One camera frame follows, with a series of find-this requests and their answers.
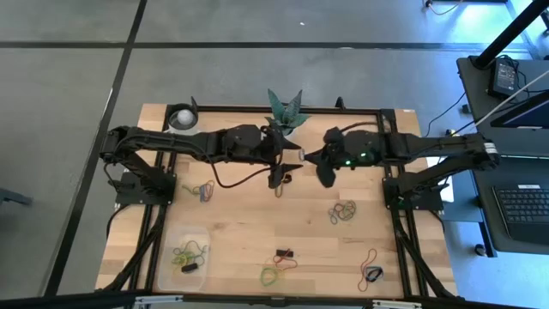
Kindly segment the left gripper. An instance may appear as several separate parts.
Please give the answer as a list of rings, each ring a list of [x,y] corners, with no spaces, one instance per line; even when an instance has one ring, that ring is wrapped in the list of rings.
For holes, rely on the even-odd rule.
[[[279,129],[265,125],[261,127],[260,131],[265,134],[265,137],[263,138],[263,143],[264,148],[266,148],[267,150],[267,155],[270,159],[268,187],[277,188],[282,182],[283,173],[289,173],[293,170],[303,167],[303,165],[301,164],[282,164],[283,149],[296,150],[301,149],[301,147],[294,141],[296,137],[296,132],[292,132],[289,135],[282,136]]]

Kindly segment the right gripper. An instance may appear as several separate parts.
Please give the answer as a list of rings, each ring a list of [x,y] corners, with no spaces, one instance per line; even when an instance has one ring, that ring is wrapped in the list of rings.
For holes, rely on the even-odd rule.
[[[305,160],[319,166],[319,180],[324,187],[332,187],[335,171],[351,167],[357,159],[358,150],[351,145],[351,137],[345,136],[338,127],[333,127],[323,137],[324,146],[305,154]]]

